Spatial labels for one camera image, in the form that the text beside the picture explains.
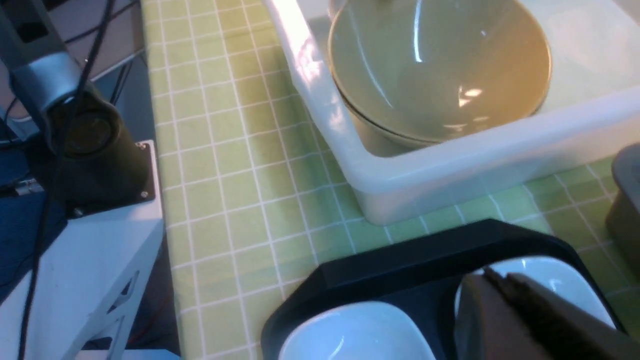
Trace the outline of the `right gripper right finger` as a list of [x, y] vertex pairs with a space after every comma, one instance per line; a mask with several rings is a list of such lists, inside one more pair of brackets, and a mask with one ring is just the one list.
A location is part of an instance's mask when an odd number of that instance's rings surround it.
[[483, 277], [503, 297], [528, 332], [554, 360], [637, 360], [639, 343], [549, 291], [526, 275]]

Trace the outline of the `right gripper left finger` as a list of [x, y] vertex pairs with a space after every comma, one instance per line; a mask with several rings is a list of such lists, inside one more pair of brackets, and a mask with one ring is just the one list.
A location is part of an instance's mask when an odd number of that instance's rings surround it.
[[551, 360], [487, 278], [468, 274], [460, 289], [454, 324], [459, 360]]

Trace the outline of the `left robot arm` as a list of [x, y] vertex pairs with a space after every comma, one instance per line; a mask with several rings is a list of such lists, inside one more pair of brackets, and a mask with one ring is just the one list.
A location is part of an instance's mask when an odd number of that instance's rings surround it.
[[114, 13], [105, 2], [85, 64], [67, 50], [40, 0], [1, 2], [1, 60], [39, 133], [27, 153], [37, 182], [70, 209], [102, 211], [150, 193], [147, 151], [90, 80]]

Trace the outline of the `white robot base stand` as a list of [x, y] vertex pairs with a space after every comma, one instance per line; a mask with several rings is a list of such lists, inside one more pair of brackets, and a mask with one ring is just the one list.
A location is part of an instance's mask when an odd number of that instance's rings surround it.
[[157, 152], [150, 160], [150, 200], [71, 219], [41, 256], [29, 316], [28, 360], [150, 360], [154, 350], [126, 350], [165, 224]]

